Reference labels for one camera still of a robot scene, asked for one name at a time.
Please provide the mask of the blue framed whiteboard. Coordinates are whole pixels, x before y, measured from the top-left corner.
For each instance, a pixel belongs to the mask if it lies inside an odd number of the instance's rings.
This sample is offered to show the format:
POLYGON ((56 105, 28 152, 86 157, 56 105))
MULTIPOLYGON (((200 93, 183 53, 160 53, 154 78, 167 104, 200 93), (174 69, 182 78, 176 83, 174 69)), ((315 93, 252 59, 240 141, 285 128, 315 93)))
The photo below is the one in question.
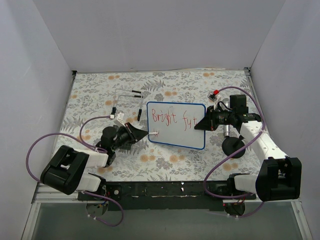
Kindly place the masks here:
POLYGON ((150 142, 195 150, 205 148, 205 131, 194 129, 205 116, 204 104, 149 101, 146 113, 148 131, 158 132, 148 136, 150 142))

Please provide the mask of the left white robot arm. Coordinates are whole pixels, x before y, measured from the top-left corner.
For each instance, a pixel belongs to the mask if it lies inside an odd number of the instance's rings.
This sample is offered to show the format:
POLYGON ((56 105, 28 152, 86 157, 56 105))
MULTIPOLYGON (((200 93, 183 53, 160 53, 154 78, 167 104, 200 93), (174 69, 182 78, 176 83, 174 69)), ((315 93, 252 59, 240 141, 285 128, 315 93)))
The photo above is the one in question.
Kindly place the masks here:
POLYGON ((102 178, 85 173, 85 169, 109 167, 116 158, 117 149, 135 144, 148 134, 128 122, 118 128, 104 128, 94 150, 77 150, 62 145, 42 171, 40 182, 66 195, 88 191, 95 200, 101 200, 107 193, 101 184, 102 178))

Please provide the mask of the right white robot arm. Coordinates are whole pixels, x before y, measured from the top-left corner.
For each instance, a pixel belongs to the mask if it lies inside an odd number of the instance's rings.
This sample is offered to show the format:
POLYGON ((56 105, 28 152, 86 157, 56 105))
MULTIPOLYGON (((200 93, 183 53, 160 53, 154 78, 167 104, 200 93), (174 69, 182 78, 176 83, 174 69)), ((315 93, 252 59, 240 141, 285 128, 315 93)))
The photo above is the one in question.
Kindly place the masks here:
POLYGON ((289 157, 263 131, 259 114, 250 113, 244 94, 230 95, 229 105, 209 106, 204 118, 194 129, 215 131, 220 125, 232 126, 239 138, 228 137, 222 148, 227 156, 244 151, 242 140, 247 140, 260 161, 258 174, 235 173, 227 179, 226 192, 232 199, 243 193, 255 194, 263 202, 294 200, 300 196, 302 163, 297 157, 289 157))

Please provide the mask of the grey studded baseplate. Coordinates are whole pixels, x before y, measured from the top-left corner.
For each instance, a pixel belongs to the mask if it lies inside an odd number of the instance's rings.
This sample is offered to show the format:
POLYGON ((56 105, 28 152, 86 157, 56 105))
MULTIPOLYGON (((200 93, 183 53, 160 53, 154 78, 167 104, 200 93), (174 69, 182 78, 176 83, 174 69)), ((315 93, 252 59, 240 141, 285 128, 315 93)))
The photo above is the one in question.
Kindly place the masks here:
POLYGON ((132 144, 130 144, 130 143, 126 143, 126 144, 119 147, 120 150, 126 150, 126 151, 130 151, 131 148, 132 148, 132 144))

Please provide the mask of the black round stand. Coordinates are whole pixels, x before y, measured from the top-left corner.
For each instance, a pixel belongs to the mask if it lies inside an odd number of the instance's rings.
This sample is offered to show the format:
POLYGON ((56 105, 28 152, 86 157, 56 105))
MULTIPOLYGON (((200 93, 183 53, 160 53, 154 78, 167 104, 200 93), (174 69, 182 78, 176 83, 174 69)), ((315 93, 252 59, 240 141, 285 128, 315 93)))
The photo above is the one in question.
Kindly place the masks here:
POLYGON ((239 149, 241 149, 242 147, 245 146, 243 139, 244 138, 242 136, 239 136, 239 137, 228 136, 228 137, 226 137, 224 139, 224 141, 222 142, 222 151, 227 156, 230 156, 231 154, 233 154, 234 152, 238 151, 239 149))

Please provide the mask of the floral tablecloth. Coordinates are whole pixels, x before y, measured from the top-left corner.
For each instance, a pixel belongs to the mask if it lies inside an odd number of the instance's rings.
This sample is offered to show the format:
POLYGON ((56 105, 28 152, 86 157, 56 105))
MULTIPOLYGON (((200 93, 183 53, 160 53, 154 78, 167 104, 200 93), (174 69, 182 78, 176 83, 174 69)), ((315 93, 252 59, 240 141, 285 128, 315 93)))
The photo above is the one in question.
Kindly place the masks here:
POLYGON ((130 149, 119 149, 109 167, 93 173, 108 181, 226 180, 230 174, 256 175, 260 161, 251 147, 238 159, 226 160, 222 127, 195 130, 212 102, 251 91, 243 70, 77 73, 55 147, 82 149, 79 140, 99 142, 107 116, 116 109, 124 122, 151 132, 130 149))

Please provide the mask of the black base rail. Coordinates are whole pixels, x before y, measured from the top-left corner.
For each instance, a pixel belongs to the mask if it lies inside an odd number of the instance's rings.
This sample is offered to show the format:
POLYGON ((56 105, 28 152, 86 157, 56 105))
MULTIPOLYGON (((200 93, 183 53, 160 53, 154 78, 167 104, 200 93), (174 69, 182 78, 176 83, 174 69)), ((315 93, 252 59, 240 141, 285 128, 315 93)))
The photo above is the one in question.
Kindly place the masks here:
POLYGON ((240 191, 230 189, 225 180, 206 183, 202 181, 104 181, 96 191, 96 196, 79 193, 77 200, 96 203, 103 211, 118 211, 114 203, 103 197, 117 201, 124 210, 209 210, 232 214, 244 214, 245 201, 255 200, 256 195, 243 196, 240 191))

